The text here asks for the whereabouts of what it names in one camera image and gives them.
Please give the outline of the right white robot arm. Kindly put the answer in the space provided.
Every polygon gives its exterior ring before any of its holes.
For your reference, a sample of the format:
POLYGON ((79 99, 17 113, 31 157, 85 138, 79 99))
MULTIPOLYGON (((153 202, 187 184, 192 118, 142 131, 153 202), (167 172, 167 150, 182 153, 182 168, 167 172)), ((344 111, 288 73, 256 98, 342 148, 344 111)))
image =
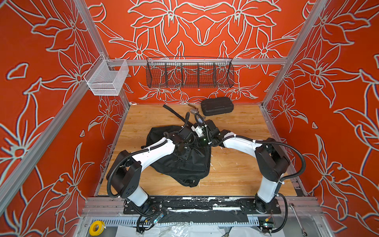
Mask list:
POLYGON ((263 176, 254 198, 255 209, 259 213, 266 213, 271 209, 272 201, 279 195, 279 190, 285 180, 300 176, 306 169, 305 158, 296 148, 277 142, 273 138, 255 140, 229 130, 220 131, 211 120, 205 122, 204 131, 209 145, 234 149, 256 159, 263 176), (301 168, 294 174, 285 175, 290 159, 286 156, 284 147, 293 150, 301 160, 301 168))

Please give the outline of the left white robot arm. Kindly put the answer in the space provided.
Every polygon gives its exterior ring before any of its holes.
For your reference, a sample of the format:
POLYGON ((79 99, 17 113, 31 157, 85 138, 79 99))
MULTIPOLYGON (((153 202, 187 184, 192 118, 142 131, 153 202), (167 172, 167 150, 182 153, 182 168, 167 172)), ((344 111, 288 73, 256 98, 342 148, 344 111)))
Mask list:
POLYGON ((178 133, 166 132, 158 142, 140 151, 121 152, 107 174, 108 196, 127 199, 137 207, 147 205, 149 195, 139 184, 141 173, 154 162, 178 151, 185 142, 178 133))

